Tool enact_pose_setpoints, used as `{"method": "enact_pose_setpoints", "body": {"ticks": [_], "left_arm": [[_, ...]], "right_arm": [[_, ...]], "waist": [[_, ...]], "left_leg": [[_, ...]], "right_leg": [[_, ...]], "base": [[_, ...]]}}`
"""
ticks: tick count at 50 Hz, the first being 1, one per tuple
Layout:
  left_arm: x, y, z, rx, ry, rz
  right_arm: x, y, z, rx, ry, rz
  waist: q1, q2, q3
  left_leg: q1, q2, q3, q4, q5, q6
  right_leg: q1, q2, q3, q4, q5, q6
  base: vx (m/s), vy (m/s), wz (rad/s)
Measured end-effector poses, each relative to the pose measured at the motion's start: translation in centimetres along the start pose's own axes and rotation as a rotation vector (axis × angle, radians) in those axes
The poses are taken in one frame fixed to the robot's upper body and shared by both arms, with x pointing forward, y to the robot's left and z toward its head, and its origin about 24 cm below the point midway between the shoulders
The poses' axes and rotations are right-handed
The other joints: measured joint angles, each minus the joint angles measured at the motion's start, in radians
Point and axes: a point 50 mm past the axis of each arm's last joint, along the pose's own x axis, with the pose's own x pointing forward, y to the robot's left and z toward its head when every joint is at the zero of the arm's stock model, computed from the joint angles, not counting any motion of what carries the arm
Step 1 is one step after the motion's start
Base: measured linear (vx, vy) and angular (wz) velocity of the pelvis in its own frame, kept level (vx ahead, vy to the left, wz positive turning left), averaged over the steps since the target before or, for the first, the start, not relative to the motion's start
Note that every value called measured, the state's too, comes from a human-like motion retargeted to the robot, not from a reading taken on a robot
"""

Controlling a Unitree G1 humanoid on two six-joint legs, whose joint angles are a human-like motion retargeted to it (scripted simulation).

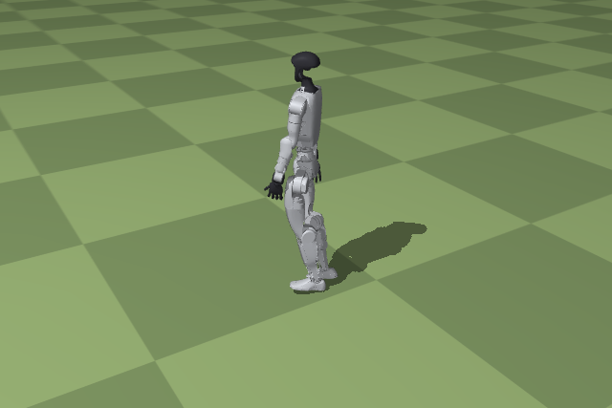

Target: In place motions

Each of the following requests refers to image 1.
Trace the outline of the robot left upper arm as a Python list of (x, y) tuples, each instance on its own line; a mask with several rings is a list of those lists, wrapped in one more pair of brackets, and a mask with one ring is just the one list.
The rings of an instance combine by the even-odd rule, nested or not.
[(307, 109), (306, 102), (307, 98), (305, 97), (295, 97), (290, 101), (288, 107), (289, 118), (287, 130), (289, 136), (286, 136), (285, 138), (289, 139), (292, 142), (292, 149), (294, 149), (297, 145), (302, 118), (305, 115)]

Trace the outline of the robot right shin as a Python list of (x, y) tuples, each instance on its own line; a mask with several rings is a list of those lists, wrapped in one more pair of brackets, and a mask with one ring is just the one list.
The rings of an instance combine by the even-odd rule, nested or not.
[[(323, 218), (323, 216), (322, 216), (322, 218)], [(323, 221), (324, 221), (324, 219), (323, 219)], [(305, 224), (305, 221), (304, 221), (304, 224)], [(328, 261), (327, 261), (327, 255), (326, 255), (326, 248), (327, 248), (328, 244), (327, 244), (327, 241), (326, 241), (326, 229), (325, 229), (324, 223), (323, 223), (321, 228), (316, 229), (316, 232), (317, 232), (317, 237), (316, 237), (317, 251), (318, 251), (318, 259), (319, 259), (317, 262), (318, 262), (318, 265), (319, 265), (319, 270), (320, 271), (326, 271), (327, 268), (329, 268), (329, 267), (328, 267)], [(322, 268), (320, 266), (322, 266)]]

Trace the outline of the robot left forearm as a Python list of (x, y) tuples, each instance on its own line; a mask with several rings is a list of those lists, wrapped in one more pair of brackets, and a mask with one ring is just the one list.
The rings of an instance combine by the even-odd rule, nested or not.
[(292, 142), (289, 139), (285, 138), (280, 142), (279, 157), (277, 160), (277, 165), (274, 168), (274, 181), (279, 183), (282, 182), (282, 178), (287, 170), (287, 166), (289, 165), (290, 159), (292, 157)]

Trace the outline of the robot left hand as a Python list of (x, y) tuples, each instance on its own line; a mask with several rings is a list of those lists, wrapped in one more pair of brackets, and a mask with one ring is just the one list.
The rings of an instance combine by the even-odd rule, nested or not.
[[(274, 173), (273, 173), (273, 177), (274, 177)], [(282, 184), (284, 183), (284, 179), (285, 179), (285, 174), (284, 174), (284, 176), (282, 178), (282, 182), (281, 183), (274, 181), (273, 178), (272, 178), (272, 182), (270, 183), (270, 185), (264, 188), (264, 190), (267, 190), (267, 189), (270, 188), (269, 189), (268, 197), (270, 197), (271, 193), (272, 193), (272, 199), (274, 199), (274, 195), (275, 195), (275, 199), (276, 200), (278, 200), (278, 198), (279, 198), (279, 200), (283, 199), (283, 197), (282, 197), (282, 193), (283, 193)], [(278, 197), (278, 195), (279, 195), (279, 197)]]

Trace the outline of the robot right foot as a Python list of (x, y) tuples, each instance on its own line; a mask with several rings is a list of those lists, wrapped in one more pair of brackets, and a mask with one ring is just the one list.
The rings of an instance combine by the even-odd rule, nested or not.
[[(327, 267), (326, 267), (327, 268)], [(325, 270), (325, 269), (324, 269)], [(327, 268), (326, 271), (320, 271), (319, 269), (317, 270), (318, 273), (318, 278), (322, 278), (322, 279), (334, 279), (338, 277), (338, 274), (336, 272), (336, 270), (334, 268)], [(312, 274), (311, 274), (312, 275)], [(309, 274), (306, 275), (306, 277), (310, 277)], [(311, 277), (310, 277), (311, 278)], [(313, 275), (312, 275), (312, 278)]]

